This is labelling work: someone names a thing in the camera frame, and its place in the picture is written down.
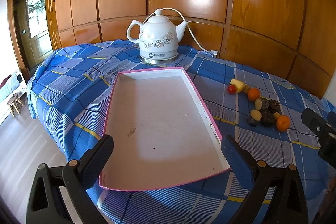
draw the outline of red cloth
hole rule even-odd
[[[5,83],[8,81],[8,79],[11,77],[12,75],[8,75],[3,81],[2,81],[2,83],[1,83],[1,85],[0,85],[0,88],[2,88],[4,85],[5,85]]]

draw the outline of kettle handle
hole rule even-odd
[[[132,27],[133,27],[134,25],[139,25],[140,28],[143,26],[143,24],[142,24],[141,22],[139,22],[139,21],[137,21],[137,20],[132,20],[131,25],[129,25],[129,27],[128,27],[128,29],[127,29],[127,33],[126,33],[126,35],[127,35],[127,39],[128,39],[129,41],[133,42],[133,43],[138,43],[138,44],[139,44],[138,39],[133,39],[133,38],[131,37],[131,29],[132,29]]]

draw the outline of kettle lid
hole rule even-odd
[[[170,22],[168,17],[161,15],[162,12],[160,9],[156,9],[154,13],[155,13],[155,16],[150,17],[147,20],[148,23]]]

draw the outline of blue checkered tablecloth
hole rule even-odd
[[[251,67],[212,58],[189,46],[179,46],[178,52],[178,59],[164,66],[184,67],[222,135],[234,136],[256,160],[277,167],[297,166],[311,219],[327,188],[330,166],[318,157],[318,138],[302,124],[301,112],[309,107],[326,118],[334,106],[325,98],[320,100],[282,78]],[[39,118],[67,160],[79,159],[102,136],[117,73],[157,67],[141,63],[139,56],[135,44],[117,40],[62,48],[39,66],[28,82],[31,116]],[[231,78],[257,87],[262,97],[278,100],[282,113],[291,119],[287,132],[250,127],[246,117],[254,105],[243,93],[227,93]],[[255,223],[261,222],[273,191],[269,189]],[[127,224],[224,224],[247,194],[231,171],[168,189],[107,191],[96,183],[87,192],[115,223]]]

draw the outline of small wooden chair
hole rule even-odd
[[[18,114],[20,114],[20,111],[19,111],[19,108],[18,106],[16,105],[17,104],[20,104],[22,106],[24,106],[23,102],[20,100],[20,98],[18,97],[18,93],[15,93],[13,94],[13,96],[9,99],[7,105],[9,106],[9,109],[10,109],[10,112],[12,113],[13,117],[15,117],[14,115],[14,112],[13,112],[13,109],[12,109],[12,106],[14,107],[14,109],[16,110],[16,112]]]

